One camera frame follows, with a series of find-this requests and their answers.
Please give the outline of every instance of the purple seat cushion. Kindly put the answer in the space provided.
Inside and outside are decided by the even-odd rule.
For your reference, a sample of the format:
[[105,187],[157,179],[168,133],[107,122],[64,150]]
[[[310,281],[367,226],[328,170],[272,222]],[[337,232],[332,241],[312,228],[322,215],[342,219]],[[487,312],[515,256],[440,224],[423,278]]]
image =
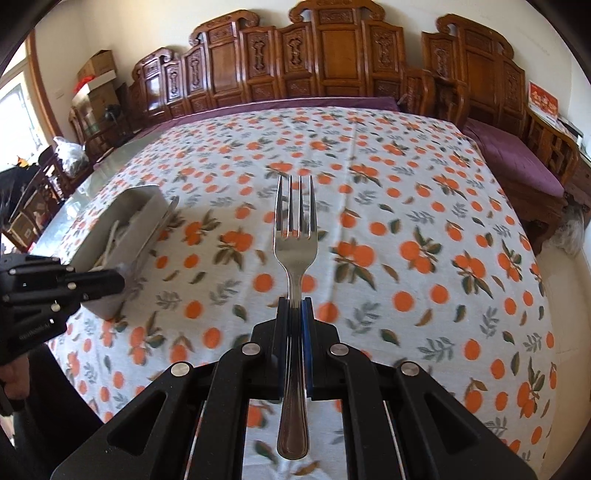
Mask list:
[[502,175],[536,190],[562,197],[564,187],[515,135],[469,118],[464,135],[473,139],[493,175]]

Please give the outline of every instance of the table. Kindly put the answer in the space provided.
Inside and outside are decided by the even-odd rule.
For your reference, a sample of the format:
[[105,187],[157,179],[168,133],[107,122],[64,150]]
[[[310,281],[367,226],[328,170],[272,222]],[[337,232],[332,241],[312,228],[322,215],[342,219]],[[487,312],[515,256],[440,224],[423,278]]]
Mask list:
[[[157,184],[180,211],[121,314],[81,310],[50,343],[89,405],[109,420],[172,362],[214,362],[275,315],[287,280],[272,210],[288,174],[317,186],[322,240],[303,287],[316,317],[375,361],[417,361],[539,468],[557,372],[531,247],[452,124],[384,111],[282,109],[177,126],[106,182],[54,251],[62,259],[130,186]],[[279,406],[253,401],[244,478],[343,478],[339,409],[309,404],[310,454],[288,462],[274,447]]]

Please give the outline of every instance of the black object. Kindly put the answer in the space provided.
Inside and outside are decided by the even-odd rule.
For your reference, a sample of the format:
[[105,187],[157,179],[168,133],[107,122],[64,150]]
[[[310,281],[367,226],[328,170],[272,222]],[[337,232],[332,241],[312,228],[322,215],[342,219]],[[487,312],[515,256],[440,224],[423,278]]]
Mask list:
[[[115,270],[76,273],[59,258],[28,254],[0,257],[0,365],[10,363],[66,331],[66,320],[81,301],[120,293],[125,281]],[[0,382],[0,414],[22,402],[9,402]]]
[[[278,400],[287,301],[218,362],[179,362],[53,473],[51,480],[242,478],[248,400]],[[343,345],[303,302],[308,395],[342,399],[350,480],[534,480],[530,467],[417,364],[394,368]],[[199,432],[191,446],[204,402]]]

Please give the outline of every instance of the fork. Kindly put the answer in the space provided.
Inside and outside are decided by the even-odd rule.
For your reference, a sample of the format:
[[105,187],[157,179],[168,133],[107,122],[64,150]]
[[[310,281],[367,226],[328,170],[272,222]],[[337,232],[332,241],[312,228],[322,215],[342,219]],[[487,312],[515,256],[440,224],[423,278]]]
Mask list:
[[318,252],[318,230],[316,223],[316,202],[314,183],[310,176],[310,216],[308,232],[304,234],[304,195],[300,177],[300,210],[298,231],[294,231],[293,190],[291,188],[287,210],[287,236],[283,236],[283,195],[282,177],[277,187],[275,205],[275,231],[273,245],[275,256],[287,272],[290,305],[287,322],[287,353],[285,365],[285,384],[283,407],[277,437],[277,452],[288,460],[298,460],[308,454],[310,436],[306,414],[306,394],[304,392],[304,360],[301,324],[301,282],[304,273],[312,265]]

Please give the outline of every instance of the carved wooden backrest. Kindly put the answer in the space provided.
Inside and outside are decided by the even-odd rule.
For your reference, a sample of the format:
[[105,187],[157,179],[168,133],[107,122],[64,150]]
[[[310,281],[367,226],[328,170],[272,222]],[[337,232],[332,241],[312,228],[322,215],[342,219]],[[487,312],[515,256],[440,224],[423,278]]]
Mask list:
[[138,62],[130,87],[134,109],[154,123],[270,99],[398,99],[404,36],[384,15],[371,0],[307,0],[290,11],[285,28],[261,27],[248,10],[215,18],[191,33],[187,53],[161,48]]
[[471,118],[520,137],[525,121],[525,73],[513,62],[513,48],[506,38],[454,14],[438,18],[437,31],[423,32],[425,67],[443,78],[467,83]]

